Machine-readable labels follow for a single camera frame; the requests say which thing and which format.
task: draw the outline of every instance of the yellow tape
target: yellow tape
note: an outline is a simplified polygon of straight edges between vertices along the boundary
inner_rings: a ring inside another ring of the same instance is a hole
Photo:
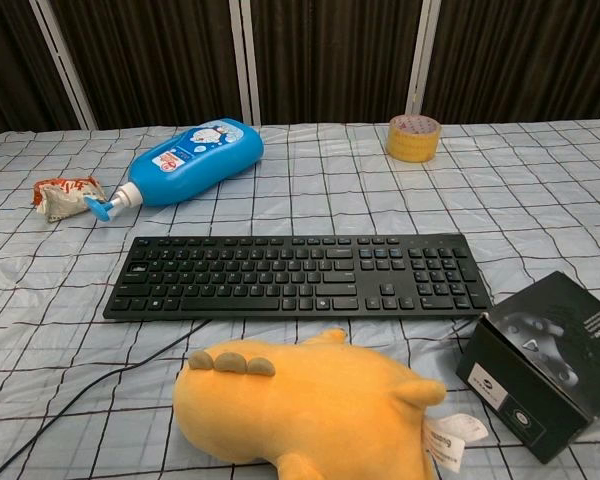
[[[403,162],[426,162],[436,154],[440,124],[422,115],[398,115],[389,122],[387,152]]]

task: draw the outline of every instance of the plush toy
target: plush toy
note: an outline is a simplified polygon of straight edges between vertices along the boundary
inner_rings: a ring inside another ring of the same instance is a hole
[[[334,329],[194,352],[173,392],[180,429],[221,460],[271,462],[280,480],[432,479],[424,410],[444,385],[344,339]]]

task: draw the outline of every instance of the black box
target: black box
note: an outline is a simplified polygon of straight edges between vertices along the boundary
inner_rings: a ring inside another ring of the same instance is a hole
[[[482,315],[456,373],[547,463],[600,416],[600,301],[552,273]]]

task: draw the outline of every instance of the keyboard cable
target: keyboard cable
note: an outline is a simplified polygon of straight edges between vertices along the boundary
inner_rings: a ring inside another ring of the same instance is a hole
[[[58,412],[56,415],[54,415],[51,420],[44,425],[43,427],[41,427],[30,439],[27,443],[25,443],[22,447],[20,447],[20,449],[15,452],[13,455],[11,455],[11,457],[9,457],[9,459],[4,462],[2,465],[0,465],[0,474],[9,466],[11,465],[11,463],[18,458],[22,452],[24,452],[27,448],[29,448],[38,438],[40,438],[40,436],[51,426],[54,424],[54,422],[56,420],[58,420],[60,417],[62,417],[65,412],[67,410],[69,410],[69,408],[71,408],[71,406],[76,403],[78,401],[78,399],[84,395],[91,387],[93,387],[94,385],[96,385],[97,383],[101,382],[102,380],[104,380],[105,378],[110,377],[111,375],[115,375],[116,373],[122,373],[122,372],[127,372],[129,370],[133,370],[134,368],[138,368],[141,367],[143,365],[146,365],[147,363],[149,363],[151,360],[153,360],[154,358],[162,355],[164,352],[166,352],[167,350],[175,347],[177,344],[179,344],[180,342],[182,342],[183,340],[186,340],[187,338],[189,338],[191,335],[193,335],[194,333],[196,333],[197,331],[199,331],[200,329],[202,329],[203,327],[207,326],[209,323],[211,322],[211,319],[207,319],[204,320],[200,325],[198,325],[197,327],[191,329],[189,332],[187,332],[186,334],[184,334],[183,336],[181,336],[180,338],[174,340],[173,342],[171,342],[169,345],[167,345],[164,348],[161,348],[160,350],[158,350],[156,353],[154,353],[153,355],[145,358],[144,360],[142,360],[140,363],[134,363],[133,365],[127,365],[126,367],[122,367],[122,368],[118,368],[116,370],[112,370],[108,373],[105,373],[104,375],[98,377],[97,379],[95,379],[93,382],[91,382],[89,385],[87,385],[86,387],[84,387],[82,390],[80,390],[80,392],[73,397],[73,399],[71,399],[71,401],[69,403],[67,403],[64,408],[62,410],[60,410],[60,412]]]

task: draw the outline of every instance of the grid pattern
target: grid pattern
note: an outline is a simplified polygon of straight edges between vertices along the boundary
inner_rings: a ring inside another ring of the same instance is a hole
[[[424,165],[385,154],[386,124],[264,126],[262,161],[195,200],[110,223],[83,214],[49,225],[32,209],[33,184],[60,175],[93,175],[110,195],[135,156],[184,129],[0,135],[0,463],[85,384],[192,327],[103,319],[137,235],[460,231],[495,302],[554,270],[600,298],[600,120],[444,126]],[[191,447],[173,421],[173,381],[193,349],[230,338],[293,343],[334,325],[444,381],[448,398],[431,415],[466,412],[488,425],[461,478],[600,478],[600,420],[541,466],[453,373],[470,332],[453,334],[452,321],[241,319],[214,322],[95,387],[4,478],[274,479],[268,465],[226,465]]]

